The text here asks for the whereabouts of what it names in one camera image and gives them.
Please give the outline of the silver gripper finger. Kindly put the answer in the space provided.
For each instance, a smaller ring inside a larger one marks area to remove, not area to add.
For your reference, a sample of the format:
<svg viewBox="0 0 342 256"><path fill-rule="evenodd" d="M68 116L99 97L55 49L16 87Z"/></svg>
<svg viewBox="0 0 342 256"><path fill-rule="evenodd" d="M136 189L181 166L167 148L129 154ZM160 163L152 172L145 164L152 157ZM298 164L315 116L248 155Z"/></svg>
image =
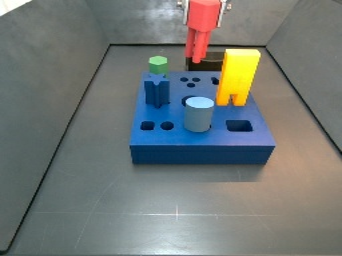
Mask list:
<svg viewBox="0 0 342 256"><path fill-rule="evenodd" d="M222 26L222 20L223 20L223 15L226 14L227 11L231 10L232 0L220 0L220 10L219 10L219 15L218 15L218 22L216 22L216 27Z"/></svg>
<svg viewBox="0 0 342 256"><path fill-rule="evenodd" d="M183 24L187 24L189 0L176 0L176 7L183 10Z"/></svg>

